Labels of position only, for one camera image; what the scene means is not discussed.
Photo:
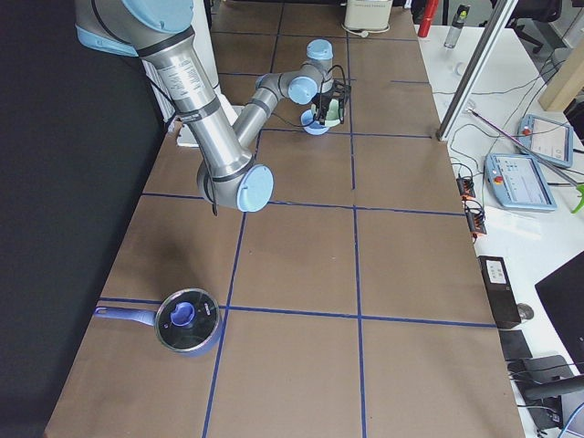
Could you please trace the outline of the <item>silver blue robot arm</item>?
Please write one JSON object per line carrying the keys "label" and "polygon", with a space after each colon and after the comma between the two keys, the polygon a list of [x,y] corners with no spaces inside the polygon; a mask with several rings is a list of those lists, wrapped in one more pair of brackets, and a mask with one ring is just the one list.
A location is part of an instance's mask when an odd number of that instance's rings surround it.
{"label": "silver blue robot arm", "polygon": [[350,86],[335,79],[332,45],[311,41],[297,71],[266,74],[235,120],[229,120],[194,47],[192,1],[77,1],[79,42],[98,51],[151,63],[170,94],[182,124],[203,155],[197,173],[201,195],[213,206],[257,212],[268,203],[274,177],[248,149],[281,99],[309,105],[307,131],[343,123]]}

